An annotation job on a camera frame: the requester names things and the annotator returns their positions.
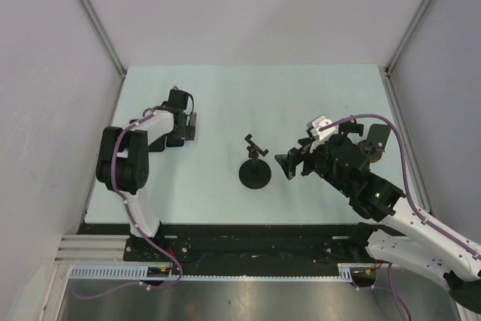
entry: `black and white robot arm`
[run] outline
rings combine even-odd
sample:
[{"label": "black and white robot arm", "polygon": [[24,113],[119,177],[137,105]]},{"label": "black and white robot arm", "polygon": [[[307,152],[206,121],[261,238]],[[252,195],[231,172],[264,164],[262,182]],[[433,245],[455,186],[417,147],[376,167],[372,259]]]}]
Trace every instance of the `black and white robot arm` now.
[{"label": "black and white robot arm", "polygon": [[[192,100],[192,111],[188,114],[189,99]],[[125,129],[113,126],[104,129],[96,177],[107,189],[120,193],[127,213],[131,213],[127,215],[131,220],[131,233],[135,236],[141,236],[140,229],[147,237],[153,238],[161,224],[143,188],[149,176],[149,153],[162,152],[165,147],[182,147],[185,141],[194,140],[197,114],[193,106],[189,93],[173,88],[167,101],[147,108],[142,118],[132,120]]]},{"label": "black and white robot arm", "polygon": [[[386,132],[383,127],[388,126],[372,125],[367,143],[353,144],[347,135],[362,135],[363,125],[356,119],[367,116],[388,123],[402,148],[400,135],[384,117],[360,115],[333,123],[320,116],[307,124],[308,138],[298,141],[301,147],[275,158],[288,179],[295,176],[296,166],[302,164],[303,176],[317,173],[349,198],[349,204],[360,216],[406,236],[392,237],[383,230],[360,223],[359,230],[364,231],[359,234],[365,235],[360,244],[370,257],[395,263],[433,280],[449,290],[459,304],[481,313],[481,246],[417,207],[409,189],[405,195],[370,171],[370,158],[384,151],[389,129]],[[403,150],[401,158],[405,170]]]}]

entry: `reflective metal surface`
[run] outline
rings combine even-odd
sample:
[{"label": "reflective metal surface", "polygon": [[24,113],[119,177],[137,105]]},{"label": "reflective metal surface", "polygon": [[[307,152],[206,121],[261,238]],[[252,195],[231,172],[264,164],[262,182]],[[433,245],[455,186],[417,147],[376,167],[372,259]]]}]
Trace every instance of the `reflective metal surface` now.
[{"label": "reflective metal surface", "polygon": [[[399,294],[415,321],[458,320],[445,291],[408,271],[394,270]],[[118,281],[71,280],[70,287],[92,295]],[[386,270],[377,284],[386,286]],[[149,291],[132,286],[103,298],[81,301],[65,294],[59,321],[216,321],[216,320],[400,320],[384,291],[359,291],[348,283],[185,282],[173,289]]]}]

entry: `black stand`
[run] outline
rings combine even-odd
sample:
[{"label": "black stand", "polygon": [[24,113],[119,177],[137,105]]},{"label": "black stand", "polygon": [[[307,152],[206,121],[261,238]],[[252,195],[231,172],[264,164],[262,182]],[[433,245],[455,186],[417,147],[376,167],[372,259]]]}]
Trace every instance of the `black stand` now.
[{"label": "black stand", "polygon": [[257,144],[250,139],[252,135],[247,135],[244,139],[249,146],[249,160],[245,161],[239,168],[239,179],[241,183],[250,189],[261,189],[268,185],[271,180],[271,168],[263,160],[259,159],[259,154],[265,157],[269,150],[261,150]]}]

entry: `white wall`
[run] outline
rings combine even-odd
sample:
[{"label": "white wall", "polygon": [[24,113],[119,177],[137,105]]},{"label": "white wall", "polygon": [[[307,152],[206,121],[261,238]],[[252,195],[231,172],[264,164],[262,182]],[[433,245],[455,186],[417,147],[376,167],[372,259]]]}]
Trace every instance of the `white wall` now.
[{"label": "white wall", "polygon": [[0,319],[77,218],[120,79],[76,0],[0,0]]},{"label": "white wall", "polygon": [[434,0],[393,83],[436,215],[481,242],[481,0]]},{"label": "white wall", "polygon": [[92,0],[127,65],[385,65],[420,2]]}]

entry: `white table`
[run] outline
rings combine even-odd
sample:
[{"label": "white table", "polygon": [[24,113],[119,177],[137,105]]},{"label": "white table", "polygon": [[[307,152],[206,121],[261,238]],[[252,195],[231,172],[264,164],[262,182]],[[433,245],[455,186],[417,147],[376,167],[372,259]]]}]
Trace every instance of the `white table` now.
[{"label": "white table", "polygon": [[[178,86],[195,97],[196,139],[183,148],[150,154],[146,185],[163,223],[329,224],[363,220],[315,174],[287,180],[274,155],[298,147],[306,123],[325,114],[338,120],[375,113],[392,120],[375,65],[255,65],[131,67],[113,125],[126,126],[145,108],[167,100]],[[371,124],[364,121],[365,136]],[[247,160],[244,137],[268,148],[271,182],[244,187],[238,170]],[[361,138],[352,137],[354,141]],[[386,153],[371,170],[402,187],[401,164],[391,134]],[[127,223],[118,197],[96,183],[87,223]]]}]

